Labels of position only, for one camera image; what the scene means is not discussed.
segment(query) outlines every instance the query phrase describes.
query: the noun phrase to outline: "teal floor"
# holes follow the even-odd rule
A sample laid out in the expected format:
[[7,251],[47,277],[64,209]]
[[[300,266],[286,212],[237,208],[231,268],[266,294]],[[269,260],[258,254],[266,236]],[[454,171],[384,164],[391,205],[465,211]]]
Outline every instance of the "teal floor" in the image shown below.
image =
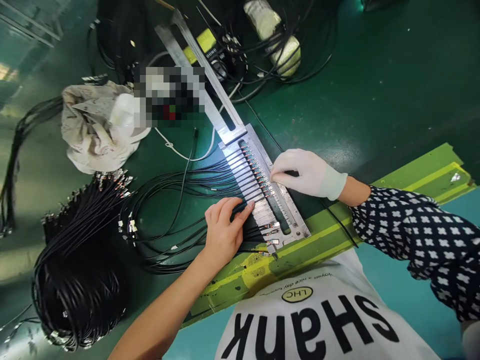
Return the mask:
[[[480,189],[443,209],[480,225]],[[407,262],[385,256],[366,244],[357,250],[363,270],[385,303],[398,312],[443,359],[461,358],[460,330],[452,310],[438,302],[429,282],[407,272]],[[181,330],[164,360],[211,360],[233,312],[233,306]]]

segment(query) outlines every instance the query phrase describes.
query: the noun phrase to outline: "white t-shirt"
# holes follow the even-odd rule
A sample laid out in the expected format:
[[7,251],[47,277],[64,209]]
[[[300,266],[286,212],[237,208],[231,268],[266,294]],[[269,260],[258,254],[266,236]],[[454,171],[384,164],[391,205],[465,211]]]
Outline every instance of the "white t-shirt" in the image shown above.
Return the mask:
[[364,275],[353,249],[235,308],[215,359],[439,359]]

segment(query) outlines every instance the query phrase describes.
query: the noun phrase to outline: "pixelated area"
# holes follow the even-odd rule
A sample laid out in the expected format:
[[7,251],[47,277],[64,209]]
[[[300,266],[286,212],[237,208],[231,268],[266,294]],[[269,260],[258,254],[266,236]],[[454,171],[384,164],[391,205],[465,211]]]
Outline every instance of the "pixelated area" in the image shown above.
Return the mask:
[[204,126],[203,67],[144,67],[135,79],[134,124],[138,128]]

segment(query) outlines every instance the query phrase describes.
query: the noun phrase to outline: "white glove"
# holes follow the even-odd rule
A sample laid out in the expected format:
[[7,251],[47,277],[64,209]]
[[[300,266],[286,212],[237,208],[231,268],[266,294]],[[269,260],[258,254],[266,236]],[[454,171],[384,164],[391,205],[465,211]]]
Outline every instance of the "white glove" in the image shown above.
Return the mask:
[[[297,171],[290,176],[285,171]],[[338,199],[347,182],[347,173],[339,173],[311,151],[288,149],[276,158],[270,181],[319,198]]]

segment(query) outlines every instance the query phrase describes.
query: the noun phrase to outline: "forearm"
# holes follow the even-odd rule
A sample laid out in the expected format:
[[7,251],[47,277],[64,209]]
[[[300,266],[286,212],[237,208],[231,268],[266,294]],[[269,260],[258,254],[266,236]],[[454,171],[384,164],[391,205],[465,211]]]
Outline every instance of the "forearm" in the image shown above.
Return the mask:
[[480,318],[480,229],[442,211],[429,196],[371,187],[367,201],[352,207],[360,239],[393,259],[409,261],[417,280],[430,279],[437,299],[460,322]]
[[346,178],[345,187],[340,193],[338,201],[349,207],[357,207],[368,200],[371,192],[370,186],[349,176]]
[[160,359],[174,341],[192,305],[217,272],[201,252],[127,329],[109,360]]

